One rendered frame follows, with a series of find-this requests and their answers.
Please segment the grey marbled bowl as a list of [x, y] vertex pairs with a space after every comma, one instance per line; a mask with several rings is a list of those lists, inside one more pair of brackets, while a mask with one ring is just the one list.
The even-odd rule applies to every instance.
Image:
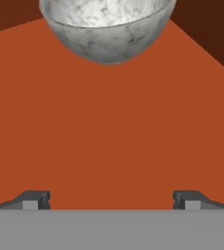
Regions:
[[143, 52], [160, 35], [177, 0], [39, 0], [58, 39], [80, 57], [118, 64]]

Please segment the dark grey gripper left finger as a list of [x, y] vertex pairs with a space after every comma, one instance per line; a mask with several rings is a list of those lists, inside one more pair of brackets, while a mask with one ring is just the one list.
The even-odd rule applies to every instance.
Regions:
[[49, 190], [26, 190], [16, 198], [0, 203], [0, 209], [40, 210], [50, 209]]

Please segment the red-brown cabinet shelf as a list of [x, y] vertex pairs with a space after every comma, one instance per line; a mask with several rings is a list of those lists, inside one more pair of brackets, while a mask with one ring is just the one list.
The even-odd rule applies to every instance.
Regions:
[[0, 32], [0, 202], [168, 209], [224, 202], [224, 67], [176, 24], [119, 65], [68, 50], [44, 21]]

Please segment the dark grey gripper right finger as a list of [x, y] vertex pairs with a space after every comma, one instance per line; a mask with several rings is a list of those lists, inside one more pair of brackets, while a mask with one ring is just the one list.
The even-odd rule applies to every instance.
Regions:
[[173, 208], [181, 210], [224, 209], [224, 203], [209, 199], [198, 190], [174, 190]]

